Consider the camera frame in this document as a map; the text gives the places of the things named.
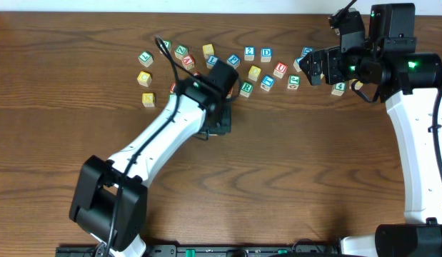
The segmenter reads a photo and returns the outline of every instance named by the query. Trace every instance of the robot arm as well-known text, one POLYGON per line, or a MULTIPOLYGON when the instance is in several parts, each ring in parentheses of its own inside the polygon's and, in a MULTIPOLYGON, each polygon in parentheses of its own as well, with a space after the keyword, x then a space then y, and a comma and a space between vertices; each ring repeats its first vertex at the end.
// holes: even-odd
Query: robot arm
MULTIPOLYGON (((169 103, 157 119, 128 146, 109 158, 113 161, 113 168, 120 172, 125 171, 132 155, 169 118, 174 111, 175 101, 176 96, 171 96, 169 103)), ((176 149, 189 137, 199 132, 204 124, 205 115, 206 110, 201 109, 198 102, 187 96, 180 96, 179 109, 174 122, 169 123, 159 136, 141 152, 127 176, 130 178, 138 176, 143 181, 142 184, 149 187, 176 149)))
POLYGON ((146 245, 139 232, 146 219, 148 187, 184 141, 198 133, 202 126, 213 127, 218 123, 226 96, 237 80, 238 73, 233 67, 218 61, 208 76, 178 81, 177 96, 170 97, 162 113, 134 141, 107 161, 92 156, 84 163, 71 203, 70 219, 100 242, 107 242, 114 206, 120 202, 110 253, 116 257, 141 256, 146 245), (133 156, 137 156, 136 161, 126 173, 133 156), (120 183, 124 185, 120 196, 105 188, 118 187, 120 183))
POLYGON ((435 150, 442 152, 442 99, 434 108, 442 94, 442 62, 436 54, 415 53, 414 12, 414 4, 373 5, 365 39, 359 12, 339 11, 329 23, 339 30, 340 46, 312 52, 299 63, 311 85, 320 84, 321 73, 332 85, 377 84, 373 100, 355 89, 356 82, 351 89, 369 103, 378 98, 386 103, 398 140, 406 224, 380 225, 375 234, 344 238, 344 254, 442 256, 442 165, 435 150), (433 125, 433 116, 438 124, 433 125))
MULTIPOLYGON (((408 224, 426 224, 428 218, 442 224, 442 183, 429 128, 436 94, 437 89, 414 89, 412 95, 398 92, 386 101, 400 151, 408 224)), ((442 100, 438 120, 442 152, 442 100)))

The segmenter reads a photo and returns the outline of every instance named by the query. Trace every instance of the alphabet block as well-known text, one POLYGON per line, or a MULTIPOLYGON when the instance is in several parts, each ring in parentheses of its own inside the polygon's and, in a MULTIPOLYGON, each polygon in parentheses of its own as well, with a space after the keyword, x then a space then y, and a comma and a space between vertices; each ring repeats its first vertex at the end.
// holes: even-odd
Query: alphabet block
POLYGON ((188 55, 182 58, 183 66, 186 70, 190 70, 195 67, 195 61, 192 56, 188 55))
POLYGON ((138 56, 138 60, 140 61, 140 64, 143 64, 146 68, 154 62, 152 55, 147 51, 144 51, 140 56, 138 56))
POLYGON ((300 76, 290 75, 287 81, 287 88, 296 90, 300 86, 300 76))
POLYGON ((252 81, 257 81, 258 76, 261 74, 262 69, 257 66, 252 66, 248 73, 248 79, 252 81))
POLYGON ((236 69, 238 66, 240 66, 240 58, 236 54, 232 54, 227 59, 227 63, 236 69))
POLYGON ((211 55, 214 55, 214 47, 212 44, 204 45, 203 50, 205 59, 207 59, 211 55))
POLYGON ((254 61, 256 55, 256 48, 254 46, 247 46, 244 48, 244 61, 254 61))
POLYGON ((184 57, 188 55, 189 55, 189 50, 185 46, 179 45, 175 50, 175 56, 180 60, 182 60, 184 57))
POLYGON ((269 75, 265 75, 264 78, 262 79, 261 89, 263 89, 265 91, 270 91, 274 82, 275 82, 275 79, 273 79, 269 75))
POLYGON ((265 48, 261 51, 261 62, 271 61, 271 48, 265 48))
POLYGON ((341 82, 332 86, 332 94, 335 96, 341 96, 346 91, 346 83, 341 82))
POLYGON ((144 107, 154 107, 156 105, 156 98, 153 93, 143 93, 141 97, 141 102, 144 107))
POLYGON ((208 69, 212 69, 214 64, 216 64, 216 62, 219 60, 219 58, 215 57, 215 56, 210 56, 208 57, 208 60, 206 61, 206 67, 208 69))
POLYGON ((278 64, 275 67, 275 70, 273 72, 273 75, 282 79, 284 74, 286 73, 286 71, 287 71, 287 65, 278 62, 278 64))
POLYGON ((248 82, 243 82, 243 86, 241 86, 240 94, 244 97, 249 97, 252 93, 252 84, 248 82))
POLYGON ((293 62, 293 67, 295 68, 295 70, 297 71, 297 72, 300 72, 301 71, 301 69, 300 69, 300 61, 303 59, 303 57, 299 57, 299 58, 297 58, 297 59, 295 59, 295 61, 293 62))
POLYGON ((136 78, 136 80, 138 80, 138 83, 142 86, 149 86, 151 85, 151 74, 146 73, 144 71, 140 72, 140 74, 138 75, 138 78, 136 78))
POLYGON ((309 52, 314 51, 312 47, 305 46, 303 50, 301 50, 301 57, 305 57, 309 52))
POLYGON ((164 40, 165 47, 169 50, 169 53, 171 53, 171 42, 169 40, 164 40))

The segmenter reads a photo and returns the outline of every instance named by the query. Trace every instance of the wooden toy block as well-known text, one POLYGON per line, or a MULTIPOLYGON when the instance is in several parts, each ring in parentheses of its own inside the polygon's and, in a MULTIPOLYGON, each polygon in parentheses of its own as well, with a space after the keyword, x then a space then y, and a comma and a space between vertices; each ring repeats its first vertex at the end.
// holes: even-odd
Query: wooden toy block
POLYGON ((273 75, 282 79, 286 71, 287 71, 287 65, 278 62, 278 64, 275 67, 275 70, 273 71, 273 75))
POLYGON ((236 69, 238 66, 240 66, 240 58, 236 54, 232 54, 227 59, 227 63, 236 69))
POLYGON ((144 107, 154 107, 156 105, 156 97, 154 96, 154 93, 143 93, 141 102, 144 107))
POLYGON ((230 91, 228 92, 227 97, 226 97, 227 99, 232 97, 232 92, 233 92, 233 88, 231 88, 230 91))
POLYGON ((341 82, 333 85, 332 87, 332 94, 335 96, 340 96, 346 91, 346 83, 341 82))
POLYGON ((271 61, 271 49, 266 48, 261 51, 261 62, 270 62, 271 61))
MULTIPOLYGON (((352 83, 354 83, 354 81, 356 81, 356 80, 357 79, 353 79, 353 80, 349 81, 350 85, 352 85, 352 83)), ((356 85, 354 86, 354 89, 355 90, 360 90, 362 88, 362 86, 363 86, 363 83, 360 82, 360 81, 357 81, 356 85)))
POLYGON ((189 50, 187 47, 179 45, 175 50, 175 57, 182 60, 184 57, 189 55, 189 50))
POLYGON ((171 87, 170 87, 170 94, 174 94, 175 93, 175 87, 176 87, 176 82, 173 82, 171 87))
POLYGON ((208 57, 208 60, 206 61, 206 68, 208 69, 212 69, 214 64, 216 64, 216 62, 219 60, 219 58, 215 57, 215 56, 210 56, 208 57))
POLYGON ((254 61, 256 55, 256 48, 254 46, 247 46, 244 48, 244 61, 254 61))
POLYGON ((138 78, 136 78, 138 80, 138 83, 142 86, 149 86, 151 85, 151 74, 146 73, 144 71, 140 72, 140 74, 138 75, 138 78))
POLYGON ((300 61, 303 59, 303 57, 298 57, 297 59, 295 59, 295 61, 293 62, 293 67, 295 68, 295 70, 297 72, 300 72, 300 61))
POLYGON ((298 86, 300 86, 300 76, 290 75, 287 81, 287 88, 296 90, 298 86))
POLYGON ((165 47, 169 50, 169 53, 171 53, 171 42, 169 40, 164 40, 165 47))
POLYGON ((203 50, 205 59, 207 59, 209 56, 214 55, 214 47, 212 44, 204 45, 203 50))
POLYGON ((248 79, 252 80, 252 81, 257 81, 258 76, 261 74, 262 69, 260 69, 257 66, 251 66, 251 69, 249 70, 248 73, 248 79))
POLYGON ((195 67, 195 61, 190 55, 183 57, 182 61, 183 61, 183 66, 186 70, 190 70, 193 67, 195 67))
POLYGON ((303 50, 301 50, 301 57, 305 57, 309 52, 314 51, 312 47, 305 46, 303 50))
POLYGON ((152 55, 147 51, 144 51, 140 56, 138 56, 138 60, 140 61, 140 64, 143 64, 146 68, 154 62, 152 55))
POLYGON ((275 82, 275 79, 273 79, 269 75, 265 75, 264 78, 262 79, 261 89, 263 89, 265 91, 270 91, 274 82, 275 82))
POLYGON ((243 86, 241 86, 240 94, 244 97, 249 97, 252 93, 252 84, 248 82, 243 82, 243 86))

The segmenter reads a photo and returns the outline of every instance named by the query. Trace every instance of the yellow block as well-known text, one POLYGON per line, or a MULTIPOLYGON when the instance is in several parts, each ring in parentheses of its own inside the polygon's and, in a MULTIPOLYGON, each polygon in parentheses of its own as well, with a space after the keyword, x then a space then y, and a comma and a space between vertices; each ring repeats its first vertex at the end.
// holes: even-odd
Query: yellow block
POLYGON ((138 80, 138 83, 140 83, 142 86, 149 86, 151 83, 151 74, 142 71, 136 80, 138 80))
POLYGON ((253 65, 251 67, 251 69, 249 70, 249 75, 258 76, 261 73, 261 71, 262 71, 262 69, 253 65))
POLYGON ((154 94, 153 93, 143 93, 143 97, 141 98, 141 102, 145 107, 154 107, 154 94))
POLYGON ((207 59, 210 55, 214 55, 214 47, 213 44, 207 44, 203 46, 204 56, 207 59))

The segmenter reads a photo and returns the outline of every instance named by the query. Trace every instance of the wooden table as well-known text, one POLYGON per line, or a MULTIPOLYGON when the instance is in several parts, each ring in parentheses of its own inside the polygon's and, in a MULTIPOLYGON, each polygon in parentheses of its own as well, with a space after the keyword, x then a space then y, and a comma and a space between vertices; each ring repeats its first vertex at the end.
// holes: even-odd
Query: wooden table
MULTIPOLYGON (((384 104, 352 91, 331 95, 302 73, 286 89, 303 46, 333 46, 327 15, 203 15, 0 12, 0 256, 53 256, 59 245, 95 243, 69 220, 82 163, 108 158, 166 105, 174 81, 154 35, 189 47, 193 71, 208 72, 201 46, 216 55, 271 47, 272 62, 241 61, 272 74, 233 104, 232 132, 188 140, 149 192, 141 235, 181 244, 285 244, 374 233, 403 222, 404 192, 395 133, 384 104), (142 51, 154 55, 145 69, 142 51), (148 89, 138 85, 150 71, 148 89), (140 100, 154 92, 156 108, 140 100)), ((442 56, 442 17, 418 17, 419 51, 442 56)), ((372 93, 372 86, 364 86, 372 93)))

